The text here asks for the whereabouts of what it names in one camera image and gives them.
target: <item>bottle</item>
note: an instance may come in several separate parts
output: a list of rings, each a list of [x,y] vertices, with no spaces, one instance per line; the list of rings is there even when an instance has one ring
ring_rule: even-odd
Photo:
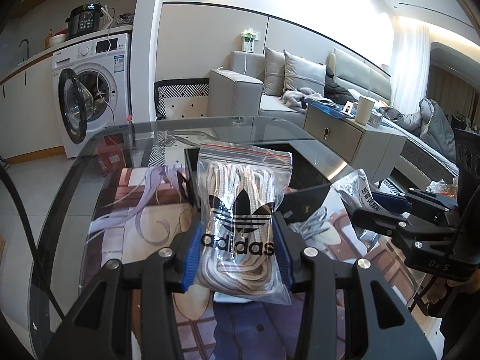
[[[45,38],[45,50],[50,48],[50,38],[53,37],[52,29],[50,28],[48,36]]]

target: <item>adidas logo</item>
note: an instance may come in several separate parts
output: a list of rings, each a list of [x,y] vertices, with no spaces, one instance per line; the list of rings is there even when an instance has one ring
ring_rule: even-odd
[[[272,210],[275,207],[274,202],[266,203],[255,210],[251,214],[250,197],[246,190],[242,190],[235,199],[231,209],[217,196],[210,195],[210,208],[213,209],[213,220],[218,221],[225,229],[234,233],[239,232],[243,234],[251,233],[260,229],[265,225],[272,216]],[[234,250],[238,254],[247,254],[247,252],[254,255],[265,254],[271,256],[274,253],[274,245],[272,242],[252,242],[249,244],[248,237],[245,241],[238,241],[233,244],[233,236],[214,237],[211,234],[204,234],[202,236],[202,245],[210,248],[218,248],[222,251]]]

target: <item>black jacket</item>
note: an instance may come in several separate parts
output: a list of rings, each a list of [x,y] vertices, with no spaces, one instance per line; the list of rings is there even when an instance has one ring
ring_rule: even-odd
[[[334,81],[335,75],[332,69],[327,66],[327,74],[325,76],[325,89],[323,90],[323,97],[332,100],[333,102],[345,105],[347,101],[354,102],[355,98],[343,86],[338,85]]]

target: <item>wooden cabinet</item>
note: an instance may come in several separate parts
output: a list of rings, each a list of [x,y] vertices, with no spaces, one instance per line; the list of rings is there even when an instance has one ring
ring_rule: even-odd
[[[53,93],[52,57],[19,72],[0,93],[0,155],[10,158],[62,146]]]

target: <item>digital display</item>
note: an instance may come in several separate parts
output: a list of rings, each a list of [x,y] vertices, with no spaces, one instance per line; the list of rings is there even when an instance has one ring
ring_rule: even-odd
[[[117,50],[117,41],[118,38],[110,39],[110,51]],[[102,40],[101,42],[97,42],[97,49],[95,49],[95,54],[104,53],[109,50],[109,41]]]

